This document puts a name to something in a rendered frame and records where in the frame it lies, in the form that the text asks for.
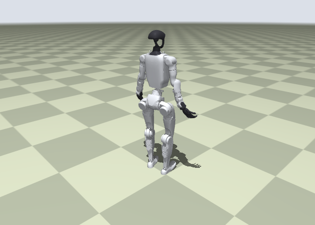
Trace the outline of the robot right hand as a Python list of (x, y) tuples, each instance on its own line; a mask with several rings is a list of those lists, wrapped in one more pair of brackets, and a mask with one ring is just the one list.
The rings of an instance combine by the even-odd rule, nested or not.
[(192, 115), (192, 114), (196, 114), (196, 113), (189, 111), (189, 110), (186, 108), (186, 105), (185, 105), (183, 102), (181, 102), (181, 106), (182, 106), (182, 108), (180, 108), (180, 110), (182, 110), (183, 113), (184, 113), (188, 118), (195, 118), (195, 117), (197, 117), (197, 115), (196, 115), (196, 116)]

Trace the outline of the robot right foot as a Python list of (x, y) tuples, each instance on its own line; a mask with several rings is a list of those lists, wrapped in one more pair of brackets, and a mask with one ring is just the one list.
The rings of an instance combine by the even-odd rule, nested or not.
[(166, 175), (168, 172), (170, 172), (174, 167), (176, 166), (176, 162), (175, 161), (171, 161), (170, 163), (169, 163), (169, 168), (167, 169), (167, 170), (165, 170), (165, 168), (163, 168), (162, 170), (161, 170), (161, 174), (162, 175)]

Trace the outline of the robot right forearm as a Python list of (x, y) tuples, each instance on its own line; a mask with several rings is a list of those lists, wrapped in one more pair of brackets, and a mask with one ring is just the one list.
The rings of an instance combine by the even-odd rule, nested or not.
[[(181, 102), (183, 102), (182, 94), (181, 94), (181, 82), (179, 80), (174, 81), (174, 89), (172, 90), (174, 93), (175, 101), (179, 108), (182, 108)], [(183, 102), (184, 103), (184, 102)]]

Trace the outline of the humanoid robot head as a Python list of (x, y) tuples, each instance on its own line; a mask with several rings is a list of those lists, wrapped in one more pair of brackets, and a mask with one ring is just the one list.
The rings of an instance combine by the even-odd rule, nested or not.
[[(155, 42), (155, 46), (153, 47), (153, 51), (149, 55), (160, 55), (160, 49), (164, 46), (164, 38), (165, 38), (165, 33), (159, 30), (154, 30), (150, 32), (148, 39), (153, 39)], [(158, 46), (157, 41), (161, 39), (162, 40), (162, 45)]]

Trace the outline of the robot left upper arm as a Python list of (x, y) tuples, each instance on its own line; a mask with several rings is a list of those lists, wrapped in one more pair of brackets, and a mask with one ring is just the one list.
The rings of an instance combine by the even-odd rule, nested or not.
[(140, 67), (139, 67), (139, 79), (140, 80), (145, 80), (146, 79), (146, 69), (145, 69), (145, 56), (146, 54), (143, 54), (140, 56), (139, 60), (140, 60)]

